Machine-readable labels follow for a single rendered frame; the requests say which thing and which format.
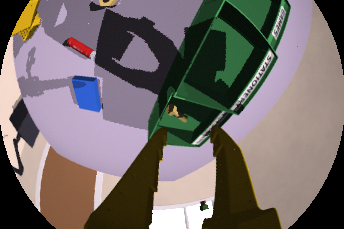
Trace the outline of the green bin rack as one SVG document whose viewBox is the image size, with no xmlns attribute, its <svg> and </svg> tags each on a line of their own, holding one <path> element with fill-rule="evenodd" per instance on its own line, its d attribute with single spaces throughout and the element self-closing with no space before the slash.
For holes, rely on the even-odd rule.
<svg viewBox="0 0 344 229">
<path fill-rule="evenodd" d="M 279 58 L 290 10 L 288 0 L 203 0 L 149 117 L 148 141 L 167 128 L 167 145 L 200 148 L 212 126 L 239 116 Z M 170 104 L 188 120 L 168 115 Z"/>
</svg>

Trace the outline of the red aaa battery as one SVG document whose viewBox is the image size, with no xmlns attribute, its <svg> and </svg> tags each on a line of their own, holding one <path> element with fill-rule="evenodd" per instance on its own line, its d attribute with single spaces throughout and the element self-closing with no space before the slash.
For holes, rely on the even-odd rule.
<svg viewBox="0 0 344 229">
<path fill-rule="evenodd" d="M 96 55 L 96 51 L 89 48 L 88 46 L 84 45 L 83 43 L 79 42 L 78 40 L 70 37 L 67 41 L 67 45 L 78 51 L 79 53 L 83 54 L 89 59 L 93 59 Z"/>
</svg>

